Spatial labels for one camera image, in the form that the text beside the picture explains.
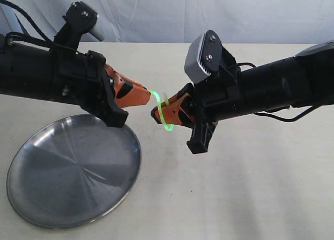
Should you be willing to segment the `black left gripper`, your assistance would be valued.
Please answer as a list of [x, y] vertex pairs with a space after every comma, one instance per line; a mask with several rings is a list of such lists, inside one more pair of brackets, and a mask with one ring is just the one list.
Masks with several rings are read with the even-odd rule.
[[150, 100], [147, 88], [105, 64], [100, 53], [53, 50], [52, 56], [52, 101], [78, 105], [108, 127], [124, 126], [128, 112], [121, 108], [146, 105]]

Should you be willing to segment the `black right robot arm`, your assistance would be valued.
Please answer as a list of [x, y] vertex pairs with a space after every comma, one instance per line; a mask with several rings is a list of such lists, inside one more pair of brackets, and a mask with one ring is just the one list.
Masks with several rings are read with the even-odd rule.
[[219, 41], [206, 39], [199, 50], [209, 76], [187, 83], [151, 111], [157, 123], [192, 130], [187, 146], [205, 153], [219, 121], [249, 114], [275, 117], [288, 107], [309, 113], [333, 104], [333, 42], [311, 46], [295, 56], [241, 70]]

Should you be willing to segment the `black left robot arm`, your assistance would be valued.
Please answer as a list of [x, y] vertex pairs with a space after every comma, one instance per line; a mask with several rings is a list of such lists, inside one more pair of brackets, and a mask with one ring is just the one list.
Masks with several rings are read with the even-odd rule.
[[143, 85], [115, 71], [98, 52], [14, 39], [1, 36], [1, 94], [77, 105], [109, 127], [123, 127], [124, 108], [150, 99]]

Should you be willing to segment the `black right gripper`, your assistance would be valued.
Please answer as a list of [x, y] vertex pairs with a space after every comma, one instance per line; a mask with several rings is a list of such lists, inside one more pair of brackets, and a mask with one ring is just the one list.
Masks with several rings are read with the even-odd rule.
[[[206, 153], [218, 121], [238, 116], [242, 98], [237, 80], [241, 72], [235, 58], [222, 49], [219, 69], [198, 84], [187, 83], [163, 102], [162, 116], [167, 124], [192, 128], [187, 146], [193, 154]], [[190, 107], [188, 115], [180, 107]]]

